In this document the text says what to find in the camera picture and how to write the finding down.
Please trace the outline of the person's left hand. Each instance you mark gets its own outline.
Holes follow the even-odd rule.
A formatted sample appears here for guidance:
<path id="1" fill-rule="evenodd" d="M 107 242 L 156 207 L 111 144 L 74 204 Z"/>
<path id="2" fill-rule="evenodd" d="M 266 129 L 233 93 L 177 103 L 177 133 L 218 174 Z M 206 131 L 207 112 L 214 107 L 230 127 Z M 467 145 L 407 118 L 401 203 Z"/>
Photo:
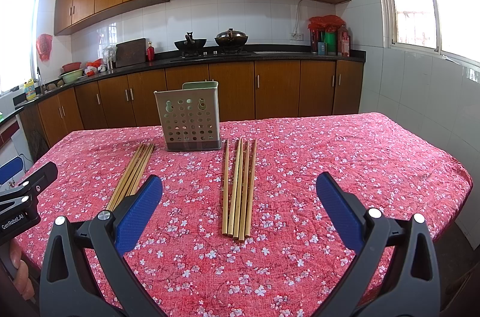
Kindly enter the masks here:
<path id="1" fill-rule="evenodd" d="M 22 249 L 15 239 L 10 241 L 9 254 L 11 264 L 17 270 L 13 279 L 13 284 L 24 300 L 30 300 L 35 292 L 32 286 L 32 281 L 29 279 L 29 268 L 21 257 Z"/>

